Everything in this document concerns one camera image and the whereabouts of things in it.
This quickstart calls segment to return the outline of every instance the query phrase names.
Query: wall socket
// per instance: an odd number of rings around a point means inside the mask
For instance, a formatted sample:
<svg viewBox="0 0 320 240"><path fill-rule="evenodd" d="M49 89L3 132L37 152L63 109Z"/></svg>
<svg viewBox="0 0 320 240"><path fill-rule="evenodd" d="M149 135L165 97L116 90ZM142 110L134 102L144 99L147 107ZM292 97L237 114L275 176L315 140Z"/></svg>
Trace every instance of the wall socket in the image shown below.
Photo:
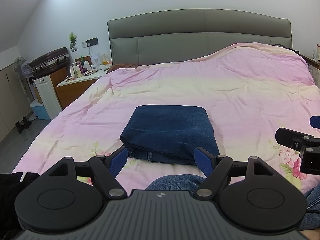
<svg viewBox="0 0 320 240"><path fill-rule="evenodd" d="M86 48L86 47L88 47L86 41L81 42L81 44L82 44L82 48L83 48L83 49Z"/></svg>
<svg viewBox="0 0 320 240"><path fill-rule="evenodd" d="M87 40L87 46L89 46L89 43L90 43L90 46L98 45L99 44L98 38L93 38L93 39Z"/></svg>

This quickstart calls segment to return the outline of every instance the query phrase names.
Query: white lamp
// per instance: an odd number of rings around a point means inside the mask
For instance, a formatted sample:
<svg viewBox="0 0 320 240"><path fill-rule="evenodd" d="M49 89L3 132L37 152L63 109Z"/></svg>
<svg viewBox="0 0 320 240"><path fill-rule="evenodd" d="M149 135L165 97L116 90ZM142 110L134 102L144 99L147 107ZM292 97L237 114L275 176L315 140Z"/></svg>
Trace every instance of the white lamp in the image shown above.
<svg viewBox="0 0 320 240"><path fill-rule="evenodd" d="M92 58L92 60L94 60L97 63L97 70L98 70L98 68L99 68L99 58L101 58L100 53L94 52L91 55L91 58Z"/></svg>

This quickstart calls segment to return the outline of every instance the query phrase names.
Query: black switch plate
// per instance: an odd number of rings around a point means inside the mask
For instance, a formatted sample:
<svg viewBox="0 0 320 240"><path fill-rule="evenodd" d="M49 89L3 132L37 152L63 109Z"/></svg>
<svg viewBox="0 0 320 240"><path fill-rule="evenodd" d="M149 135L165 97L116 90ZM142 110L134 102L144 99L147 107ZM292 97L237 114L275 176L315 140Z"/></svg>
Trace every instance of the black switch plate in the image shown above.
<svg viewBox="0 0 320 240"><path fill-rule="evenodd" d="M87 40L87 46L89 47L89 43L90 43L90 46L93 46L93 45L98 45L99 42L98 42L98 38L93 38L91 40Z"/></svg>

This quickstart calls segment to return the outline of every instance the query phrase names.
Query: blue denim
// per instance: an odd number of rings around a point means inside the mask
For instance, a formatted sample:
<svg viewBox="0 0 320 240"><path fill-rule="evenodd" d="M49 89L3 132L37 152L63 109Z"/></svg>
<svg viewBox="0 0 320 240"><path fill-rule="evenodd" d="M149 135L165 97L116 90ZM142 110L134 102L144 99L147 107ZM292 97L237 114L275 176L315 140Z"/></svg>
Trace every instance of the blue denim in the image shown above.
<svg viewBox="0 0 320 240"><path fill-rule="evenodd" d="M138 106L120 140L129 157L150 162L196 165L196 147L219 154L208 115L198 106Z"/></svg>
<svg viewBox="0 0 320 240"><path fill-rule="evenodd" d="M307 208L320 211L320 184L306 192ZM320 214L306 213L299 230L310 230L320 228Z"/></svg>
<svg viewBox="0 0 320 240"><path fill-rule="evenodd" d="M204 180L205 178L203 177L191 174L175 176L168 175L151 182L151 184L146 188L146 190L188 190L193 195L193 193Z"/></svg>
<svg viewBox="0 0 320 240"><path fill-rule="evenodd" d="M176 176L164 176L153 181L146 190L188 190L192 195L205 178L183 174ZM304 194L308 209L320 211L320 184ZM298 230L311 230L320 228L320 214L306 213Z"/></svg>

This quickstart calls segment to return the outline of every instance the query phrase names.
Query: blue plastic bin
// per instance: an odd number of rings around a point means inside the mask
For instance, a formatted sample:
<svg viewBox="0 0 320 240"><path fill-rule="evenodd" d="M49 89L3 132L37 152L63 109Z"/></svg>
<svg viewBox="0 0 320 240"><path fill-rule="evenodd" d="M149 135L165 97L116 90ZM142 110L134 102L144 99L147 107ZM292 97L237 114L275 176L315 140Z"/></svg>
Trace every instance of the blue plastic bin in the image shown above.
<svg viewBox="0 0 320 240"><path fill-rule="evenodd" d="M45 109L43 104L40 104L38 102L38 99L34 100L31 104L30 104L33 113L35 114L35 116L37 116L39 119L41 120L50 120L50 117L47 113L47 110Z"/></svg>

